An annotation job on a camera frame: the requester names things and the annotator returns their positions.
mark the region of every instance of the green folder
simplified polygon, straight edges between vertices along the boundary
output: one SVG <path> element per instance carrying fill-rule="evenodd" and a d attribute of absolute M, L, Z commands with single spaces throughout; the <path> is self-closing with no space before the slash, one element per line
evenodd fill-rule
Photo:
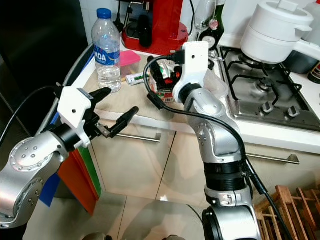
<path fill-rule="evenodd" d="M 78 148 L 78 151 L 84 161 L 86 169 L 88 170 L 88 173 L 90 175 L 90 178 L 91 178 L 91 181 L 94 185 L 96 193 L 98 194 L 98 196 L 100 198 L 101 192 L 102 192 L 101 185 L 100 185 L 99 178 L 98 178 L 98 175 L 96 172 L 96 168 L 95 168 L 94 163 L 92 161 L 90 152 L 89 152 L 88 148 L 84 148 L 82 146 Z"/>

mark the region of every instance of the white pot lid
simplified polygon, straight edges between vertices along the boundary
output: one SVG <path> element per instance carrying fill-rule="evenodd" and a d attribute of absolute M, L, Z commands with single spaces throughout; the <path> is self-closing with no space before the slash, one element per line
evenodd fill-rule
<path fill-rule="evenodd" d="M 297 3 L 288 0 L 264 0 L 259 2 L 258 6 L 272 14 L 272 17 L 292 24 L 309 26 L 314 20 L 313 16 L 298 7 Z"/>

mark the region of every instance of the kitchen counter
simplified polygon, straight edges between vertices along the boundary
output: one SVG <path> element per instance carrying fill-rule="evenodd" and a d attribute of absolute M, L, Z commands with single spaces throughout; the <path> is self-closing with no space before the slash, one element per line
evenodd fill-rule
<path fill-rule="evenodd" d="M 221 44 L 224 46 L 239 47 L 239 37 L 225 34 Z M 126 50 L 123 45 L 120 46 L 120 49 Z M 145 61 L 143 57 L 140 62 L 140 69 L 146 64 Z M 98 89 L 95 68 L 95 60 L 92 59 L 74 82 L 73 86 L 77 88 L 85 87 L 88 92 Z M 215 65 L 214 71 L 220 76 L 218 64 Z M 317 117 L 320 118 L 320 85 L 309 81 L 305 75 L 292 73 L 290 76 L 295 83 L 302 85 L 302 95 Z M 133 106 L 138 106 L 140 111 L 132 119 L 133 124 L 193 133 L 192 128 L 186 122 L 185 116 L 174 115 L 165 110 L 159 111 L 146 96 L 147 90 L 144 89 L 143 84 L 129 86 L 126 82 L 123 82 L 121 90 L 108 96 L 102 103 L 98 104 L 95 111 L 102 119 L 116 120 L 122 113 Z M 227 105 L 225 98 L 221 99 L 221 101 Z M 171 107 L 183 109 L 183 105 L 179 103 L 171 103 Z M 320 132 L 253 123 L 243 120 L 236 120 L 236 123 L 246 143 L 320 154 Z"/>

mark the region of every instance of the cabinet door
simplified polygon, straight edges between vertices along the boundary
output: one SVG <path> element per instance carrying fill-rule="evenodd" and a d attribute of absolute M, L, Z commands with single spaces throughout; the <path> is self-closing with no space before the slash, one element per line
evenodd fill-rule
<path fill-rule="evenodd" d="M 205 184 L 196 135 L 177 132 L 156 199 L 206 207 Z"/>
<path fill-rule="evenodd" d="M 161 140 L 157 143 L 118 136 L 95 138 L 92 147 L 106 192 L 155 199 L 175 132 L 130 124 L 121 133 L 149 138 L 160 133 Z"/>
<path fill-rule="evenodd" d="M 246 151 L 281 159 L 287 159 L 291 154 L 297 155 L 300 165 L 249 158 L 270 194 L 276 191 L 276 185 L 288 186 L 294 192 L 298 187 L 308 188 L 314 187 L 317 182 L 319 184 L 319 155 L 254 144 L 246 144 Z M 156 199 L 206 207 L 205 184 L 197 137 L 177 132 Z M 254 203 L 264 199 L 254 191 Z"/>
<path fill-rule="evenodd" d="M 283 163 L 262 158 L 249 157 L 255 171 L 259 175 L 269 194 L 276 192 L 276 185 L 287 186 L 292 193 L 296 188 L 314 188 L 320 183 L 320 155 L 283 148 L 246 144 L 246 152 L 267 157 L 287 159 L 296 155 L 300 164 Z M 254 203 L 264 200 L 254 191 Z"/>

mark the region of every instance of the gas stove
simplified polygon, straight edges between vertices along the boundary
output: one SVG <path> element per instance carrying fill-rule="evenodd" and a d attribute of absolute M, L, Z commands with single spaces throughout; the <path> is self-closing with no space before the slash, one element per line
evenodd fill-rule
<path fill-rule="evenodd" d="M 303 86 L 282 64 L 257 62 L 238 48 L 221 46 L 218 54 L 236 119 L 320 132 L 320 120 L 300 93 Z"/>

